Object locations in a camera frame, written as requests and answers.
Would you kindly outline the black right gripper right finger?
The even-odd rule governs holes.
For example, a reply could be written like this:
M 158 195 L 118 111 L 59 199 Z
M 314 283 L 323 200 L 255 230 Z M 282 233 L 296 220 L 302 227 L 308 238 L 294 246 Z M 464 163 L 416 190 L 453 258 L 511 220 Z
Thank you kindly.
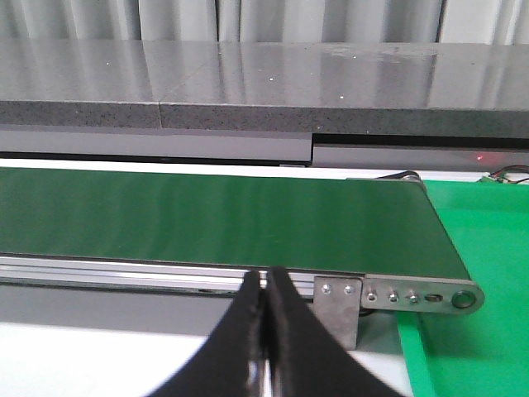
M 284 268 L 267 272 L 274 396 L 399 396 L 351 357 L 305 304 Z

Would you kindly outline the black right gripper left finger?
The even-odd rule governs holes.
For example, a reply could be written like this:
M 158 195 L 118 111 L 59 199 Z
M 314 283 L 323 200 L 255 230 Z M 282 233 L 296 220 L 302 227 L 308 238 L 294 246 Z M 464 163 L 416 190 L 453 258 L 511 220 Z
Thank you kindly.
M 245 273 L 228 310 L 194 356 L 153 396 L 261 396 L 260 274 Z

